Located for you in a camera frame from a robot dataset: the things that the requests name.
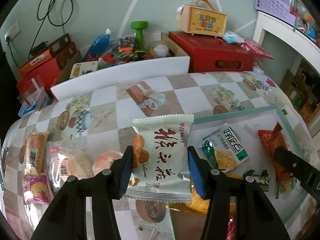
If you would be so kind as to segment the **white wall socket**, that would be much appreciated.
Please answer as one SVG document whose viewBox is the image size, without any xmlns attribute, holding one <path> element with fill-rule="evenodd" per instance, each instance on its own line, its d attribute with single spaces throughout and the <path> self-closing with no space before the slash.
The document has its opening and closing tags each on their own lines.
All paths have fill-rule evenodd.
<svg viewBox="0 0 320 240">
<path fill-rule="evenodd" d="M 11 41 L 18 33 L 20 32 L 19 21 L 16 21 L 15 24 L 5 33 L 4 39 L 5 42 Z"/>
</svg>

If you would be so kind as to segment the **blue tissue pack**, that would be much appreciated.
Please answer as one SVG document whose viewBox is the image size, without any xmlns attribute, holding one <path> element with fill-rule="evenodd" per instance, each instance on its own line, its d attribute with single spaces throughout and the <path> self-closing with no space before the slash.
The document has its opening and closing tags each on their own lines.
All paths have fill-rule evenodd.
<svg viewBox="0 0 320 240">
<path fill-rule="evenodd" d="M 222 39 L 226 41 L 228 44 L 243 44 L 245 42 L 240 35 L 228 30 L 225 31 L 225 34 L 223 35 Z"/>
</svg>

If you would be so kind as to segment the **cardboard box of toys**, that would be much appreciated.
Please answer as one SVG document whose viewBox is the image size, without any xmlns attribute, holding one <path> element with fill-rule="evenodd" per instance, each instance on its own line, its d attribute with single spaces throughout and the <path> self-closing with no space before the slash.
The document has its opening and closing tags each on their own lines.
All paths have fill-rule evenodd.
<svg viewBox="0 0 320 240">
<path fill-rule="evenodd" d="M 107 48 L 80 49 L 54 81 L 53 88 L 95 89 L 149 77 L 186 74 L 190 57 L 167 34 L 145 34 L 112 40 Z"/>
</svg>

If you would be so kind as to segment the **green dumbbell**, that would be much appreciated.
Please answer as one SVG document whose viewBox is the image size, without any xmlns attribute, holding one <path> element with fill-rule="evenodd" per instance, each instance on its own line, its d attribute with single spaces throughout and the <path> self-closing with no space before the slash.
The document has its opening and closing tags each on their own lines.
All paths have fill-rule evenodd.
<svg viewBox="0 0 320 240">
<path fill-rule="evenodd" d="M 146 51 L 144 48 L 144 36 L 143 36 L 143 30 L 148 27 L 147 21 L 134 21 L 131 22 L 131 29 L 135 30 L 136 32 L 136 42 L 138 49 L 140 51 Z"/>
</svg>

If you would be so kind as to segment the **green white cracker packet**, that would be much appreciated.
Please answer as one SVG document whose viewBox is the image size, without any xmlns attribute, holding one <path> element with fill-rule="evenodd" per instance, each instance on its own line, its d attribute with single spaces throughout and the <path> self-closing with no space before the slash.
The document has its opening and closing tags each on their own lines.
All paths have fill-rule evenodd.
<svg viewBox="0 0 320 240">
<path fill-rule="evenodd" d="M 249 159 L 240 137 L 229 124 L 205 136 L 201 150 L 210 165 L 224 173 L 230 172 Z"/>
</svg>

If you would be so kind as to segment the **green seaweed snack packet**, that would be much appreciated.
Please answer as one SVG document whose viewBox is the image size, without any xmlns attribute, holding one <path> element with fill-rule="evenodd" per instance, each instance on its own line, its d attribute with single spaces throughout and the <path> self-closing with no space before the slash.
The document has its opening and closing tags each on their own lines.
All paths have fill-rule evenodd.
<svg viewBox="0 0 320 240">
<path fill-rule="evenodd" d="M 243 174 L 243 177 L 251 176 L 264 192 L 268 192 L 270 188 L 270 178 L 267 169 L 262 170 L 261 174 L 257 174 L 254 169 Z"/>
</svg>

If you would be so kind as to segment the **yellow wooden handbag box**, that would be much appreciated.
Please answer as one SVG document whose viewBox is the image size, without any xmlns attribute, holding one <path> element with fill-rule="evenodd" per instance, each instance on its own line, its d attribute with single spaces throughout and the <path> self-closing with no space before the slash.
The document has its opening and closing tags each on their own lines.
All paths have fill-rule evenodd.
<svg viewBox="0 0 320 240">
<path fill-rule="evenodd" d="M 208 0 L 184 3 L 176 13 L 179 29 L 185 33 L 223 37 L 226 32 L 227 15 Z"/>
</svg>

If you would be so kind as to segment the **round cake clear packet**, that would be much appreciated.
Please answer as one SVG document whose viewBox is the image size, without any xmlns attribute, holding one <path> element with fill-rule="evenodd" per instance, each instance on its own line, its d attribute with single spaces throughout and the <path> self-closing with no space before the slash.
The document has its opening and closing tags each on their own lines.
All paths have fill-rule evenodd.
<svg viewBox="0 0 320 240">
<path fill-rule="evenodd" d="M 46 151 L 48 176 L 54 193 L 61 189 L 70 176 L 79 180 L 93 177 L 92 162 L 88 155 L 71 141 L 49 141 Z"/>
</svg>

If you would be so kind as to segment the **red popcorn snack packet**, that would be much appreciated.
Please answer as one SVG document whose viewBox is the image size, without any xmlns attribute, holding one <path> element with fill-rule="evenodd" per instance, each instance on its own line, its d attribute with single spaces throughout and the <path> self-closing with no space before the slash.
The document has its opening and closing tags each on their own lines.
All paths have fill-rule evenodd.
<svg viewBox="0 0 320 240">
<path fill-rule="evenodd" d="M 227 229 L 227 240 L 234 240 L 235 239 L 235 233 L 236 233 L 236 223 L 235 218 L 230 217 L 228 221 L 228 229 Z"/>
</svg>

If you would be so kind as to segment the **white walnut cake packet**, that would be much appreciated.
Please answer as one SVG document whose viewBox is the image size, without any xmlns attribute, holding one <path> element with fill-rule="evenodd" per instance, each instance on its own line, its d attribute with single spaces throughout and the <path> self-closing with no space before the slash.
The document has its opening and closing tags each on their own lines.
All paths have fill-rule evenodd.
<svg viewBox="0 0 320 240">
<path fill-rule="evenodd" d="M 193 114 L 133 120 L 136 136 L 127 198 L 165 203 L 191 201 L 187 142 L 193 122 Z"/>
</svg>

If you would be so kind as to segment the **large red gift box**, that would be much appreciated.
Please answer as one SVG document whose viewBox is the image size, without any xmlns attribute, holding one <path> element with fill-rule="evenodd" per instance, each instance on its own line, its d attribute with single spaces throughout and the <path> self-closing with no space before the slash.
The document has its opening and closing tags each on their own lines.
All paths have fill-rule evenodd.
<svg viewBox="0 0 320 240">
<path fill-rule="evenodd" d="M 243 72 L 253 70 L 253 55 L 238 44 L 220 38 L 169 32 L 169 38 L 190 57 L 189 72 Z"/>
</svg>

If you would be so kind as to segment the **white teal-rimmed tray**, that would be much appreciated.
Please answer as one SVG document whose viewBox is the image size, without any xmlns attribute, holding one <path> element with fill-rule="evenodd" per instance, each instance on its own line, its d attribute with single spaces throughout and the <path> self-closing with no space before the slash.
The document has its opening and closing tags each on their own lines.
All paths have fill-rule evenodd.
<svg viewBox="0 0 320 240">
<path fill-rule="evenodd" d="M 298 180 L 295 189 L 285 192 L 281 196 L 277 195 L 275 169 L 258 137 L 259 129 L 272 130 L 279 122 L 285 134 L 284 140 L 288 145 L 287 150 L 319 170 L 318 153 L 314 150 L 313 141 L 311 139 L 306 142 L 302 141 L 303 138 L 310 137 L 304 122 L 291 124 L 287 120 L 288 116 L 289 111 L 281 110 L 276 106 L 268 106 L 197 118 L 194 120 L 188 139 L 188 147 L 193 146 L 199 157 L 208 161 L 201 150 L 202 139 L 223 124 L 229 124 L 240 137 L 249 159 L 225 174 L 232 178 L 244 179 L 243 174 L 250 169 L 254 169 L 257 174 L 261 174 L 262 170 L 267 169 L 270 188 L 265 194 L 285 225 L 289 239 L 297 239 L 303 225 L 310 218 L 308 206 L 310 204 L 317 205 L 318 202 L 301 187 Z M 170 210 L 170 214 L 176 239 L 201 239 L 207 215 L 201 217 L 175 210 Z"/>
</svg>

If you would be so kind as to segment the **orange wafer snack packet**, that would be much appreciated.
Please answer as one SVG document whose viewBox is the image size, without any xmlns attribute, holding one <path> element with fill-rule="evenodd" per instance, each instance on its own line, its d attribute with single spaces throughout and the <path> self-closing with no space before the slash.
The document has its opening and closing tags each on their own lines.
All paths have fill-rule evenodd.
<svg viewBox="0 0 320 240">
<path fill-rule="evenodd" d="M 25 143 L 24 175 L 38 176 L 43 170 L 44 152 L 49 132 L 32 132 Z"/>
</svg>

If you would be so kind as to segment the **orange red stacked boxes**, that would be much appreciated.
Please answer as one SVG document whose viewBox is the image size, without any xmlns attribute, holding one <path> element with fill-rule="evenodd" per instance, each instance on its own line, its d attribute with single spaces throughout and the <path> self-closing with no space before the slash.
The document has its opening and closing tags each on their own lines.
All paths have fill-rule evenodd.
<svg viewBox="0 0 320 240">
<path fill-rule="evenodd" d="M 50 92 L 54 81 L 60 75 L 67 62 L 76 54 L 75 43 L 68 33 L 62 35 L 48 47 L 30 59 L 19 70 L 21 80 L 16 87 L 20 94 L 27 91 L 33 78 L 40 78 L 44 88 Z"/>
</svg>

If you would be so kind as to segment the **pink swiss roll packet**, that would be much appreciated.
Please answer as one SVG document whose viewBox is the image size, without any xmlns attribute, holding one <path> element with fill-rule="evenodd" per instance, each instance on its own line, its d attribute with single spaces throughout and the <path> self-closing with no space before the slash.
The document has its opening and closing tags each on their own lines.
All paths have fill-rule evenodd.
<svg viewBox="0 0 320 240">
<path fill-rule="evenodd" d="M 47 177 L 44 174 L 24 177 L 22 193 L 25 204 L 48 204 L 50 194 Z"/>
</svg>

